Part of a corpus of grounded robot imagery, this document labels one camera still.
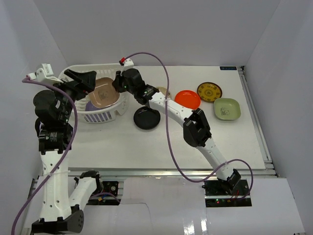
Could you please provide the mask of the pink square panda dish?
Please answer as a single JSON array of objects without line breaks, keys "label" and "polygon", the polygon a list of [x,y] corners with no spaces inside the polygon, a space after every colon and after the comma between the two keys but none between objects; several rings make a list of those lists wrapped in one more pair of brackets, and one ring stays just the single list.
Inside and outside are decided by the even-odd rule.
[{"label": "pink square panda dish", "polygon": [[109,77],[102,77],[95,81],[95,89],[89,93],[89,98],[96,108],[107,108],[114,105],[120,94],[112,85],[113,80]]}]

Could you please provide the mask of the purple square panda dish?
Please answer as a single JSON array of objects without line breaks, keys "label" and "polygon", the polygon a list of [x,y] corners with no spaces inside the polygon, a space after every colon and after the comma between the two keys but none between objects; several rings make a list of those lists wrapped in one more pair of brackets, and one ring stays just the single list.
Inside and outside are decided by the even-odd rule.
[{"label": "purple square panda dish", "polygon": [[108,121],[106,113],[103,113],[101,109],[96,108],[90,101],[86,104],[85,111],[86,120],[93,123],[104,123]]}]

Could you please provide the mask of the black round plate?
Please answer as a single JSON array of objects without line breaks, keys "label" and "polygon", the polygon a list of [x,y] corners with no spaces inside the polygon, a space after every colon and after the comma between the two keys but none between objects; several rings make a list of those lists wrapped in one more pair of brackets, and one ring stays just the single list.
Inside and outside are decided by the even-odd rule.
[{"label": "black round plate", "polygon": [[133,116],[135,125],[142,130],[152,130],[160,123],[160,113],[149,107],[141,107]]}]

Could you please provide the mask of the orange round plate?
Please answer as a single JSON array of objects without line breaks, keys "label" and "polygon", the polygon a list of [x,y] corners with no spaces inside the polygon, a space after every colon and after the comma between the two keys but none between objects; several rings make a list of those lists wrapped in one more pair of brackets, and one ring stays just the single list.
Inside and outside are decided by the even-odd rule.
[{"label": "orange round plate", "polygon": [[182,90],[175,96],[175,102],[189,109],[200,107],[201,99],[197,93],[191,90]]}]

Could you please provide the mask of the yellow patterned round plate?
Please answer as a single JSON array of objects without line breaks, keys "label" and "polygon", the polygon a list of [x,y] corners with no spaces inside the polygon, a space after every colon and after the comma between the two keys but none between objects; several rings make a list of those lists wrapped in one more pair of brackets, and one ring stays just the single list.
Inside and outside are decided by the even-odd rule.
[{"label": "yellow patterned round plate", "polygon": [[223,95],[222,89],[219,85],[212,82],[204,82],[198,85],[197,94],[204,102],[214,103],[216,99]]}]

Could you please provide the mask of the green square panda dish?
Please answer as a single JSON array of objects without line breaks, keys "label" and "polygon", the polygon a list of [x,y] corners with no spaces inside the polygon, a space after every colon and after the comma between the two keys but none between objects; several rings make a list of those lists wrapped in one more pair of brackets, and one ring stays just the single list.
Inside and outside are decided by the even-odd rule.
[{"label": "green square panda dish", "polygon": [[214,101],[214,113],[219,120],[235,121],[241,117],[240,104],[232,98],[218,98]]}]

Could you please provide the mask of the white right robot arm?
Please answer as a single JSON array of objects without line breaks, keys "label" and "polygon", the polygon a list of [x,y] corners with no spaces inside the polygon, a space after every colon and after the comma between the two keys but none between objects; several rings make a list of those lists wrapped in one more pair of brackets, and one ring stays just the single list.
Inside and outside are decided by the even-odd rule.
[{"label": "white right robot arm", "polygon": [[185,142],[199,150],[212,166],[222,192],[233,195],[238,190],[241,176],[227,163],[215,145],[202,109],[192,110],[167,99],[157,88],[146,84],[137,69],[117,71],[112,85],[117,92],[129,92],[139,104],[157,110],[176,121],[183,128]]}]

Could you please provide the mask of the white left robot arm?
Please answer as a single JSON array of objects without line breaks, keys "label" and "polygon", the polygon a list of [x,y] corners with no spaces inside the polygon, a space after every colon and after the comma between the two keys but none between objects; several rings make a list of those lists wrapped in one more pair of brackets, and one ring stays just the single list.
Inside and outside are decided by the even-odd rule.
[{"label": "white left robot arm", "polygon": [[40,184],[44,196],[39,219],[32,224],[35,234],[78,234],[84,225],[84,207],[92,195],[103,191],[97,171],[82,173],[73,193],[68,193],[68,159],[78,126],[74,102],[85,98],[95,89],[95,71],[65,70],[70,81],[53,76],[50,71],[37,70],[30,81],[47,89],[35,95],[33,104],[38,117],[35,130],[45,179]]}]

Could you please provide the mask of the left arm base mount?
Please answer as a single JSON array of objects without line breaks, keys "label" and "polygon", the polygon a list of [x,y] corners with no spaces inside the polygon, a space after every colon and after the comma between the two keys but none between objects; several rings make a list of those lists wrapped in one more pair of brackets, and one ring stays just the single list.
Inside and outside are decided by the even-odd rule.
[{"label": "left arm base mount", "polygon": [[[108,192],[118,197],[119,190],[119,182],[118,181],[103,181],[103,192]],[[118,206],[119,202],[117,202],[110,195],[100,195],[93,199],[90,199],[87,203],[90,206]]]}]

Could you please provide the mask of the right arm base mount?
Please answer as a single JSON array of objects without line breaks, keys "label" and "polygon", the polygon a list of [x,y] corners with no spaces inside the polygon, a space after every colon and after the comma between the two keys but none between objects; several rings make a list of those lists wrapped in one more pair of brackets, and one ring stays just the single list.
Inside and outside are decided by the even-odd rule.
[{"label": "right arm base mount", "polygon": [[218,180],[205,181],[202,188],[204,189],[205,205],[207,208],[252,206],[250,195],[241,199],[249,190],[247,180],[241,180],[232,193],[224,191]]}]

